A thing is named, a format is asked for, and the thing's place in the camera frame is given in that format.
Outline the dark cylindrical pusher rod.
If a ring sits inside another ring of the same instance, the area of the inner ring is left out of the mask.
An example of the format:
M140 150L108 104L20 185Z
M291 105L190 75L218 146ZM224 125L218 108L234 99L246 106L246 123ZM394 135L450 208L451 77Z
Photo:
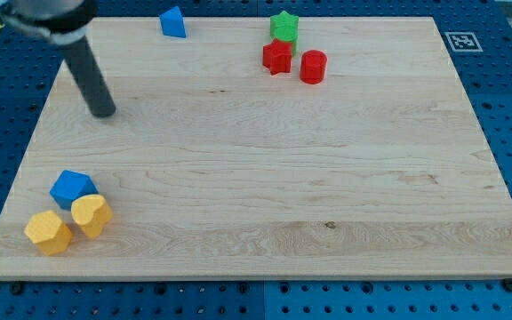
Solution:
M90 113L95 117L114 115L115 102L86 36L72 44L63 45L61 53Z

